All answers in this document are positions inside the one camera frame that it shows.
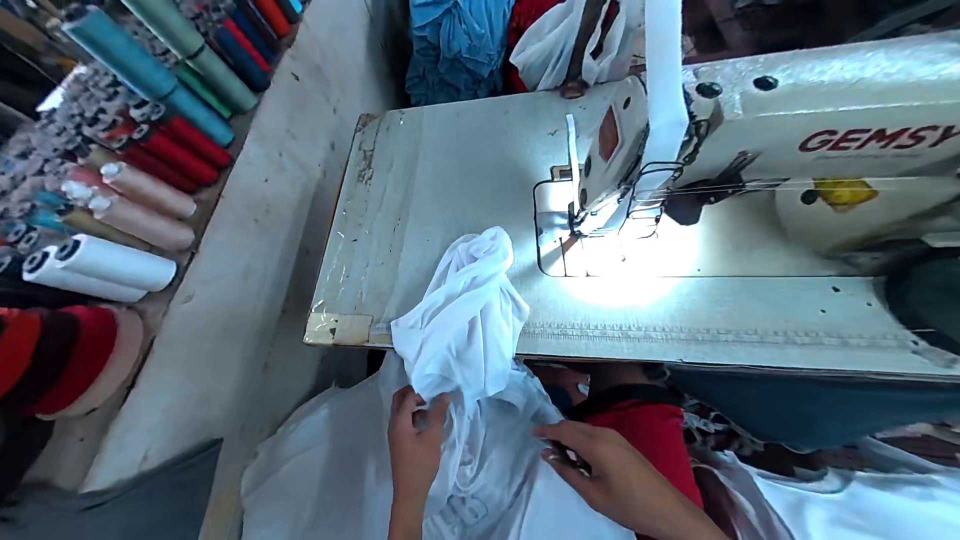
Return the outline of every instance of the fabric roll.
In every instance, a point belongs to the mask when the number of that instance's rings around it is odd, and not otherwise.
[[[102,238],[76,234],[56,254],[59,268],[97,280],[157,292],[177,275],[177,264]]]
[[[136,93],[162,98],[178,85],[167,68],[99,9],[67,10],[63,30]]]
[[[250,22],[250,19],[247,17],[247,14],[244,13],[243,9],[239,6],[234,7],[233,11],[230,12],[230,20],[236,24],[237,28],[250,40],[250,43],[256,47],[257,52],[260,53],[260,56],[263,57],[263,60],[265,60],[267,64],[274,63],[276,52],[267,45],[267,42],[260,32],[257,31],[256,27],[253,26],[253,23]]]
[[[193,230],[169,217],[120,196],[94,197],[93,217],[141,240],[169,251],[181,251],[193,243]]]
[[[174,218],[190,217],[197,211],[197,204],[188,195],[129,163],[108,163],[100,172],[107,185],[149,209]]]
[[[251,90],[262,92],[270,87],[267,72],[256,64],[250,53],[243,48],[227,27],[218,28],[213,34],[213,39],[223,51],[224,56],[230,60],[233,70]]]
[[[117,337],[107,364],[90,387],[69,407],[50,415],[50,419],[83,416],[103,405],[132,374],[140,358],[143,344],[143,321],[128,308],[101,306],[113,312],[117,321]]]
[[[194,184],[211,185],[220,173],[209,163],[194,156],[160,130],[144,124],[133,133],[133,140],[141,148],[177,169]]]
[[[210,105],[218,114],[224,118],[230,118],[233,116],[233,111],[230,110],[230,107],[224,105],[224,102],[220,101],[220,98],[217,97],[217,94],[213,93],[203,81],[200,80],[200,75],[193,70],[189,65],[182,63],[177,66],[175,73],[177,73],[177,78],[180,79],[180,82],[184,86],[193,90],[195,94],[201,97],[208,105]]]
[[[148,251],[150,250],[150,244],[133,236],[132,234],[124,233],[115,227],[111,227],[106,223],[97,221],[93,217],[93,214],[90,213],[90,210],[73,208],[70,210],[70,213],[65,214],[62,217],[63,223],[69,225],[73,229],[76,229],[80,233],[92,234],[93,236],[98,236],[105,240],[111,242],[116,242],[137,250]]]
[[[42,330],[30,367],[0,400],[0,410],[21,412],[35,405],[57,384],[70,359],[80,331],[80,320],[66,311],[37,312],[42,318]]]
[[[270,27],[274,29],[277,37],[283,38],[290,34],[290,23],[287,21],[287,17],[283,16],[283,12],[274,0],[254,0],[254,3],[260,13],[263,14],[263,18],[270,23]]]
[[[256,96],[206,46],[193,23],[168,0],[123,0],[177,56],[186,60],[233,110],[246,112],[256,105]]]
[[[131,144],[125,148],[120,156],[123,161],[184,193],[194,193],[200,188],[195,182],[183,176],[180,171],[158,160],[156,156],[137,144]]]
[[[253,61],[256,62],[256,65],[264,71],[264,73],[270,73],[270,65],[267,63],[267,59],[263,58],[263,55],[260,54],[260,51],[256,49],[256,46],[253,45],[253,42],[247,37],[246,34],[240,30],[240,27],[233,22],[233,19],[227,18],[224,20],[224,28],[230,31],[237,41],[240,42],[240,45],[243,47],[248,54],[250,54]]]
[[[213,140],[197,128],[191,126],[190,122],[187,122],[183,118],[172,116],[160,129],[178,141],[180,145],[193,152],[198,158],[203,159],[217,169],[224,169],[230,164],[231,157],[229,152],[217,146],[217,143],[213,142]]]
[[[0,398],[7,395],[30,367],[42,321],[35,311],[0,308],[3,334],[0,335]]]
[[[237,5],[243,10],[243,13],[247,16],[247,19],[251,22],[257,33],[263,37],[267,46],[269,46],[275,54],[279,54],[280,38],[276,35],[276,32],[274,32],[270,23],[267,22],[267,19],[264,18],[254,0],[237,0]]]
[[[178,86],[172,94],[162,101],[164,105],[179,112],[184,118],[189,120],[191,124],[197,126],[198,129],[207,134],[207,136],[216,141],[220,146],[227,146],[233,141],[233,130],[224,117],[207,106],[200,98],[185,87]]]
[[[95,280],[57,268],[56,246],[48,246],[30,255],[23,263],[23,281],[79,292],[114,302],[136,302],[147,294],[116,283]]]
[[[65,307],[80,321],[70,359],[57,384],[29,407],[30,414],[55,414],[72,405],[100,376],[117,340],[117,320],[105,307]]]

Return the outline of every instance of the gray fabric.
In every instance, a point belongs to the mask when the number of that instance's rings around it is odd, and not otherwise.
[[[122,484],[76,494],[21,486],[0,508],[4,540],[196,540],[222,440]]]

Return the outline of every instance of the plastic bag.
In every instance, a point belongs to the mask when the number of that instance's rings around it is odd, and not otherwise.
[[[530,89],[560,86],[573,55],[573,42],[580,29],[587,0],[566,0],[537,19],[516,43],[510,62]],[[610,0],[603,13],[610,8]],[[619,81],[627,76],[635,52],[636,37],[643,23],[643,2],[620,0],[620,11],[604,39],[603,52],[590,55],[600,40],[600,24],[594,29],[584,54],[583,79],[590,85]]]
[[[373,377],[317,396],[257,449],[244,538],[386,538],[390,405],[408,381],[427,401],[454,392],[424,538],[634,538],[540,458],[530,428],[561,415],[513,359],[529,308],[506,277],[512,261],[500,228],[450,246],[423,301],[392,324],[403,359],[390,353]]]

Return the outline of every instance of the sewing machine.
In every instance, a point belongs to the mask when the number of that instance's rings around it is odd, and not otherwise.
[[[446,247],[499,226],[518,356],[954,380],[829,251],[960,196],[957,38],[689,66],[679,122],[636,78],[366,115],[304,342],[389,348]]]

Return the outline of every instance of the white fabric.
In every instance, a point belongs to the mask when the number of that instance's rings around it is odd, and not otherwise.
[[[719,453],[710,463],[737,509],[741,540],[905,540],[960,534],[960,471],[875,440],[873,454],[891,473],[828,469],[814,481],[781,477]]]
[[[527,88],[549,90],[564,81],[586,3],[587,0],[566,0],[557,4],[530,25],[516,43],[510,62],[516,66]],[[607,0],[603,12],[609,8],[610,0]],[[584,54],[584,81],[595,85],[620,81],[627,76],[642,22],[643,2],[620,2],[620,12],[604,39],[603,52],[594,59],[590,51],[600,40],[597,23]]]
[[[386,431],[408,380],[427,401],[454,392],[424,538],[634,537],[540,459],[530,428],[561,415],[513,360],[528,307],[506,278],[512,260],[499,228],[450,246],[423,302],[393,324],[402,360],[388,354],[373,377],[317,396],[257,449],[241,487],[244,538],[386,538]]]

